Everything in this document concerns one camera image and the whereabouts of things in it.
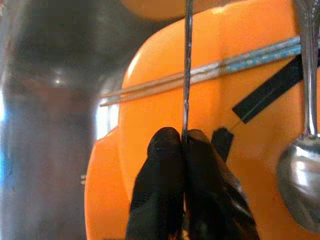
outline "chopstick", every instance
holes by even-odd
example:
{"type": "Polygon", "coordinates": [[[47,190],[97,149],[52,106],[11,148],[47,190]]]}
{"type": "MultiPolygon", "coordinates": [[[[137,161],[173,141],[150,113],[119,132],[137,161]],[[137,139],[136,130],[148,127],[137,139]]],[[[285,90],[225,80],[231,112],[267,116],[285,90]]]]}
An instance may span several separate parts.
{"type": "MultiPolygon", "coordinates": [[[[218,61],[218,62],[215,62],[215,63],[208,64],[207,67],[210,68],[210,69],[213,69],[213,68],[219,68],[219,67],[227,66],[227,65],[230,65],[230,64],[234,64],[236,62],[242,62],[242,61],[245,61],[245,60],[248,60],[248,59],[252,59],[252,58],[255,58],[255,57],[260,56],[260,55],[265,55],[265,54],[268,54],[268,53],[271,53],[271,52],[274,52],[274,51],[279,51],[281,49],[285,49],[285,48],[297,45],[299,43],[300,43],[300,37],[299,36],[292,37],[292,38],[289,38],[288,40],[280,41],[280,42],[277,42],[275,44],[269,45],[267,47],[261,47],[261,48],[258,48],[256,50],[253,50],[253,51],[249,51],[249,52],[246,52],[246,53],[243,53],[243,54],[239,54],[239,55],[236,55],[236,56],[233,56],[233,57],[230,57],[230,58],[226,58],[224,60],[221,60],[221,61],[218,61]]],[[[197,68],[192,69],[191,70],[191,76],[196,75],[198,73],[198,71],[201,72],[202,70],[203,70],[202,67],[197,67],[197,68]]],[[[181,79],[183,77],[184,77],[184,73],[183,72],[179,72],[179,73],[176,73],[176,74],[172,74],[172,75],[169,75],[169,76],[158,78],[158,79],[153,80],[153,81],[148,81],[148,82],[137,84],[137,85],[134,85],[134,86],[131,86],[131,87],[128,87],[128,88],[123,88],[121,90],[112,91],[112,92],[109,92],[109,93],[101,95],[100,98],[104,99],[104,98],[109,98],[109,97],[113,97],[113,96],[119,96],[119,95],[123,95],[123,94],[129,94],[129,93],[137,92],[137,91],[145,90],[145,89],[148,89],[148,88],[153,88],[155,86],[158,86],[158,85],[161,85],[161,84],[166,84],[166,83],[169,83],[171,81],[177,81],[177,80],[179,80],[179,79],[181,79]]]]}
{"type": "MultiPolygon", "coordinates": [[[[280,61],[280,60],[283,60],[283,59],[286,59],[289,57],[299,55],[300,53],[301,53],[301,45],[300,44],[291,45],[289,47],[281,48],[280,50],[276,50],[276,51],[271,51],[267,54],[259,54],[259,55],[256,55],[255,57],[250,57],[250,58],[244,57],[245,55],[248,56],[250,54],[250,52],[249,52],[247,54],[242,55],[242,58],[240,58],[240,59],[244,59],[242,61],[236,61],[236,60],[232,60],[230,58],[230,59],[227,59],[227,61],[229,61],[229,63],[231,63],[231,64],[222,65],[222,66],[217,67],[217,65],[219,65],[219,63],[223,62],[223,61],[220,61],[219,63],[208,64],[208,65],[204,65],[204,66],[195,68],[194,70],[191,71],[190,84],[201,83],[201,82],[213,79],[213,78],[220,77],[225,74],[236,73],[236,72],[243,71],[246,69],[261,66],[264,64],[272,63],[275,61],[280,61]]],[[[121,96],[119,99],[108,101],[106,103],[101,104],[100,106],[107,107],[107,106],[110,106],[113,104],[119,104],[119,103],[132,101],[135,99],[148,97],[151,95],[163,93],[163,92],[181,87],[183,85],[184,74],[177,73],[177,74],[171,75],[170,77],[172,77],[172,76],[176,76],[177,78],[175,80],[166,81],[164,83],[158,83],[158,84],[154,85],[153,87],[141,88],[140,91],[141,90],[144,90],[144,91],[137,92],[135,94],[128,94],[126,96],[121,96]]]]}

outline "thin metal rod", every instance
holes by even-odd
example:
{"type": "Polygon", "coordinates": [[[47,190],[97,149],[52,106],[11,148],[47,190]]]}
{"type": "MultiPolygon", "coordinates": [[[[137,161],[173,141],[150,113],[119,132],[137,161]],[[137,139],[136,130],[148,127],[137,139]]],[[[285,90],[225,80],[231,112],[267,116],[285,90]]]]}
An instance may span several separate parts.
{"type": "MultiPolygon", "coordinates": [[[[300,37],[299,36],[295,36],[292,38],[289,38],[287,40],[284,41],[280,41],[271,45],[268,45],[266,47],[260,47],[257,48],[255,50],[252,51],[248,51],[239,55],[235,55],[229,58],[225,58],[221,61],[217,61],[214,63],[210,63],[207,66],[209,66],[210,68],[219,68],[219,67],[224,67],[230,64],[234,64],[237,62],[243,62],[245,60],[249,60],[249,59],[254,59],[255,57],[258,56],[262,56],[262,55],[266,55],[275,51],[279,51],[281,49],[285,49],[294,45],[297,45],[300,43],[300,37]]],[[[194,74],[197,74],[199,69],[202,68],[201,67],[196,67],[194,69],[191,70],[191,76],[193,76],[194,74]]],[[[172,75],[168,75],[168,76],[164,76],[164,77],[160,77],[156,80],[152,80],[152,81],[148,81],[148,82],[144,82],[144,83],[140,83],[140,84],[136,84],[134,86],[130,86],[127,88],[123,88],[117,91],[112,91],[112,92],[108,92],[105,93],[103,95],[100,96],[101,99],[104,98],[109,98],[109,97],[114,97],[114,96],[120,96],[120,95],[124,95],[124,94],[130,94],[130,93],[134,93],[134,92],[138,92],[141,90],[145,90],[148,88],[153,88],[155,86],[161,85],[161,84],[166,84],[168,82],[171,81],[176,81],[181,79],[184,76],[183,72],[178,72],[172,75]]]]}
{"type": "MultiPolygon", "coordinates": [[[[280,51],[272,52],[270,54],[266,54],[263,56],[255,57],[253,59],[248,59],[246,61],[230,64],[224,67],[210,67],[209,65],[205,65],[202,67],[197,68],[197,73],[192,74],[190,84],[202,83],[225,74],[232,74],[239,71],[247,70],[250,68],[258,67],[264,64],[280,61],[287,59],[289,57],[294,57],[301,53],[301,46],[297,44],[296,46],[292,46],[280,51]]],[[[155,94],[160,94],[172,89],[179,88],[183,86],[183,76],[177,79],[176,81],[170,81],[166,84],[161,84],[156,87],[152,87],[149,89],[145,89],[144,91],[139,91],[135,94],[129,94],[126,96],[121,97],[120,99],[111,100],[106,103],[101,104],[101,107],[107,107],[113,104],[125,103],[128,101],[152,96],[155,94]]]]}
{"type": "Polygon", "coordinates": [[[187,143],[187,136],[188,136],[193,5],[194,5],[193,0],[186,0],[185,25],[184,25],[185,43],[184,43],[183,123],[182,123],[182,141],[184,144],[187,143]]]}

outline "spoon bowl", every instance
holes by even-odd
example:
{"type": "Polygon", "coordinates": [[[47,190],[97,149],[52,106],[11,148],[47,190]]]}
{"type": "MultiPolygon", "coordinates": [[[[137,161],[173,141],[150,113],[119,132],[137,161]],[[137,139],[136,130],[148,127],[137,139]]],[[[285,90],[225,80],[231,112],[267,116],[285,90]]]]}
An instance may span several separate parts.
{"type": "Polygon", "coordinates": [[[320,233],[320,138],[299,137],[281,155],[277,182],[285,205],[302,227],[320,233]]]}

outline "fingertip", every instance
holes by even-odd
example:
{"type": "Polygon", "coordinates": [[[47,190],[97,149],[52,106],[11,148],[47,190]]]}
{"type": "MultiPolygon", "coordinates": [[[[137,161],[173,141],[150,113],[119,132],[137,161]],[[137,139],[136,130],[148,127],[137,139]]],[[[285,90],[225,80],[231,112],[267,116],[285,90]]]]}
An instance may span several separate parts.
{"type": "Polygon", "coordinates": [[[180,134],[173,127],[163,127],[158,130],[152,137],[148,152],[154,148],[180,145],[180,134]]]}
{"type": "Polygon", "coordinates": [[[199,129],[191,129],[188,131],[188,138],[190,140],[201,141],[205,143],[210,143],[210,140],[207,136],[199,129]]]}

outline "spoon handle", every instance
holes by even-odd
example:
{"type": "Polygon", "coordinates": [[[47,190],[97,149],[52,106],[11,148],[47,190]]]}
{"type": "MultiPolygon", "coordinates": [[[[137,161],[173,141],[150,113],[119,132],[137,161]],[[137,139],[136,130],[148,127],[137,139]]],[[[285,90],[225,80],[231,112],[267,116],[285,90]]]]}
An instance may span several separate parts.
{"type": "Polygon", "coordinates": [[[317,60],[320,25],[320,0],[294,0],[300,24],[304,79],[304,134],[316,136],[317,60]]]}

